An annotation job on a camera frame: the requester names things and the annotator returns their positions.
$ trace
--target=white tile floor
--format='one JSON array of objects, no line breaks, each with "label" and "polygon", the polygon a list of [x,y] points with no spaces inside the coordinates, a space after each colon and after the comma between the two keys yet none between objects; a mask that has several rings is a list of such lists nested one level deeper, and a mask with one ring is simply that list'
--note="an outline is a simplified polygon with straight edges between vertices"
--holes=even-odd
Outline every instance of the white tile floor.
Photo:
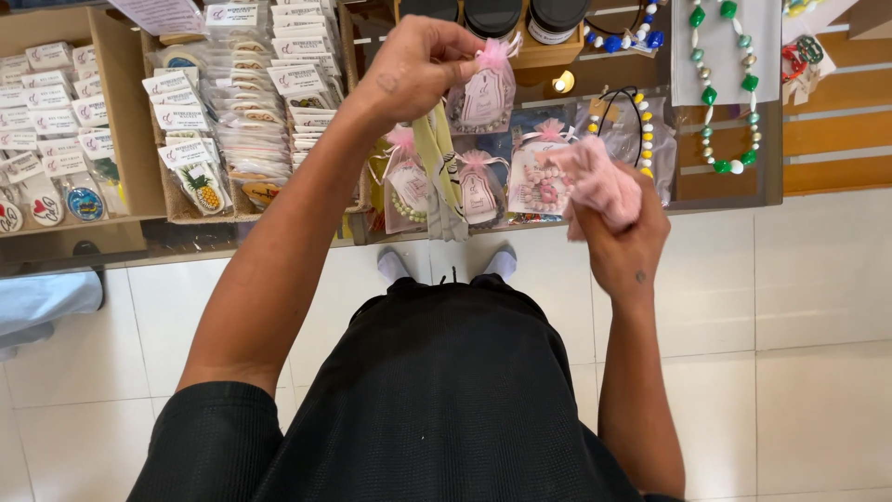
[{"label": "white tile floor", "polygon": [[[892,500],[892,189],[673,217],[657,275],[666,390],[690,499]],[[397,248],[424,282],[482,270],[502,242],[511,285],[564,337],[580,418],[597,427],[610,324],[584,246],[563,230]],[[378,247],[333,250],[276,402],[292,420],[350,315],[384,291]],[[123,500],[226,260],[108,273],[97,314],[57,322],[0,368],[0,500]]]}]

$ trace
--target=glass top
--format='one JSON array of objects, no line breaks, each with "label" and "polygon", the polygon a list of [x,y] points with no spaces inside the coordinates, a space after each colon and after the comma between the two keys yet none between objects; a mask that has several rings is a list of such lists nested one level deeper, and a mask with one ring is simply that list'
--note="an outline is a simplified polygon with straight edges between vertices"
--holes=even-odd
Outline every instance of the glass top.
[{"label": "glass top", "polygon": [[[577,104],[600,96],[605,88],[634,85],[644,90],[649,101],[666,98],[665,123],[676,130],[677,156],[667,206],[670,213],[779,204],[782,199],[780,102],[758,105],[764,139],[758,160],[740,175],[716,174],[704,165],[696,131],[702,127],[706,108],[671,106],[669,45],[673,42],[673,34],[668,9],[673,8],[673,4],[663,5],[653,24],[652,29],[665,33],[664,46],[654,57],[634,51],[607,54],[586,44],[569,64],[515,70],[516,110],[559,106],[574,109]],[[601,28],[622,31],[630,28],[638,5],[637,0],[591,0],[587,19]],[[345,32],[342,37],[353,40],[356,72],[361,79],[395,24],[394,4],[388,0],[367,0],[350,2],[343,7],[349,13],[349,20],[343,20],[342,26],[346,23],[352,33]],[[552,81],[560,78],[564,71],[573,73],[575,82],[569,91],[559,93],[552,87]],[[736,120],[738,116],[737,105],[714,108],[711,126],[715,133],[711,141],[716,148],[725,151],[746,149],[744,129],[748,125],[743,120]],[[345,215],[343,222],[334,236],[333,247],[426,238],[424,233],[387,236],[382,230],[369,230],[365,214]],[[502,230],[553,224],[561,223],[511,225]],[[80,225],[66,230],[4,237],[0,238],[0,277],[74,272],[98,264],[115,268],[231,256],[252,226],[253,223],[178,225],[164,220],[143,220]],[[102,253],[72,256],[72,250],[81,240],[92,241]]]}]

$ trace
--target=black cord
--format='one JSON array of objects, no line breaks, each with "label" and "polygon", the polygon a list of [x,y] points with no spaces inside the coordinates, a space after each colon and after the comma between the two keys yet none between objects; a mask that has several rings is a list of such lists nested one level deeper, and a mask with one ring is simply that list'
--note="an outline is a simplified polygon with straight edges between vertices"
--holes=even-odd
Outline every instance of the black cord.
[{"label": "black cord", "polygon": [[[631,33],[635,33],[636,28],[638,27],[638,20],[641,19],[642,12],[644,12],[644,0],[638,0],[638,12],[635,14],[635,22],[633,22],[631,27],[629,28],[629,31]],[[589,23],[589,26],[591,26],[593,29],[596,29],[603,33],[607,33],[608,35],[617,35],[618,37],[625,35],[625,32],[616,33],[615,31],[607,31],[606,29],[599,28],[598,26],[595,26],[595,23],[589,21],[588,19],[586,19],[585,22]]]},{"label": "black cord", "polygon": [[[635,114],[638,116],[638,156],[635,157],[635,169],[638,169],[638,161],[641,159],[641,151],[644,150],[644,122],[641,120],[641,111],[639,111],[638,106],[635,104],[634,94],[638,94],[638,88],[635,86],[626,86],[621,89],[608,91],[602,94],[598,99],[603,100],[605,96],[608,94],[612,94],[613,97],[610,98],[610,101],[607,102],[607,108],[604,109],[604,119],[607,118],[607,112],[610,111],[610,106],[613,104],[614,100],[620,93],[625,94],[629,98],[629,103],[632,104],[632,108],[635,110]],[[601,137],[601,131],[604,128],[598,127],[598,137]]]}]

